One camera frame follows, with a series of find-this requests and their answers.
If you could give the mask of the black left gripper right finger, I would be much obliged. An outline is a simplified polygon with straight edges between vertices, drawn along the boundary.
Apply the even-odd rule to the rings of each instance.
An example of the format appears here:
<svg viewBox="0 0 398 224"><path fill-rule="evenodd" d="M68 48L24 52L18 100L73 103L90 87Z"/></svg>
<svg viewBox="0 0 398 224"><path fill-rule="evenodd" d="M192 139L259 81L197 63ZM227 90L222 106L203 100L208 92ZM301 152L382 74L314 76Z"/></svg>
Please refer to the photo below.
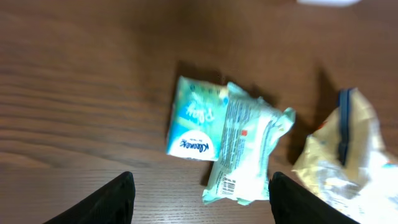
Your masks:
<svg viewBox="0 0 398 224"><path fill-rule="evenodd" d="M269 201L276 224L359 224L282 172L269 181Z"/></svg>

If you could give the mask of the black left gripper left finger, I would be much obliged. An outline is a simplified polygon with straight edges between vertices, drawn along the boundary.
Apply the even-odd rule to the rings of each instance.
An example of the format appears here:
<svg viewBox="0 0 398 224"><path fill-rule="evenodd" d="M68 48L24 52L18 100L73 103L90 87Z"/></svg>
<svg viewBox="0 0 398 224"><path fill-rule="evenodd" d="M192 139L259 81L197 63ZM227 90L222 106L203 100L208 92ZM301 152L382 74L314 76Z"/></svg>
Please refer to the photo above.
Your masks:
<svg viewBox="0 0 398 224"><path fill-rule="evenodd" d="M136 189L125 171L45 224L131 224Z"/></svg>

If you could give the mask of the teal wet wipes pack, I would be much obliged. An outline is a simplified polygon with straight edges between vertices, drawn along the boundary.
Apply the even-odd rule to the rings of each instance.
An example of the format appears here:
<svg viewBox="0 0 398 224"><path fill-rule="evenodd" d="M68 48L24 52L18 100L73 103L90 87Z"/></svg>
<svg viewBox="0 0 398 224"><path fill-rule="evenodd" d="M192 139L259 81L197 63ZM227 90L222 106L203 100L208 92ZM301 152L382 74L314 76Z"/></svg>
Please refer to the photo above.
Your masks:
<svg viewBox="0 0 398 224"><path fill-rule="evenodd" d="M269 156L279 139L295 123L295 110L273 108L263 98L252 98L240 86L227 84L230 99L219 159L213 163L203 203L223 198L249 205L269 199Z"/></svg>

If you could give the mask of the white snack bag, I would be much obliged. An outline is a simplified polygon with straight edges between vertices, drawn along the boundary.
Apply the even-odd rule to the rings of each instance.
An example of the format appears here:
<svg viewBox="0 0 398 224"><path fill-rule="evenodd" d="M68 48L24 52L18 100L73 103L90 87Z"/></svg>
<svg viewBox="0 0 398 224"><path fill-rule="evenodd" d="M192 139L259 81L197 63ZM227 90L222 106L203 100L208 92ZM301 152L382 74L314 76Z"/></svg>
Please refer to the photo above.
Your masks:
<svg viewBox="0 0 398 224"><path fill-rule="evenodd" d="M359 223L397 223L397 158L385 149L377 114L356 88L306 138L293 166L311 193Z"/></svg>

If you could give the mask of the teal kleenex tissue pack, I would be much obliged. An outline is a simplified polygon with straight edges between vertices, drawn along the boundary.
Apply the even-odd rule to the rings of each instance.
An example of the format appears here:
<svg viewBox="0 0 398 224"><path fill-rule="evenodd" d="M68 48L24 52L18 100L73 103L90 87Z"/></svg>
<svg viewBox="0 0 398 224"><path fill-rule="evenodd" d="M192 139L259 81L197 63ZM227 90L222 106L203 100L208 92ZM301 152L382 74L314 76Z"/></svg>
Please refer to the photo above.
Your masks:
<svg viewBox="0 0 398 224"><path fill-rule="evenodd" d="M217 161L228 103L227 86L179 77L166 153L184 159Z"/></svg>

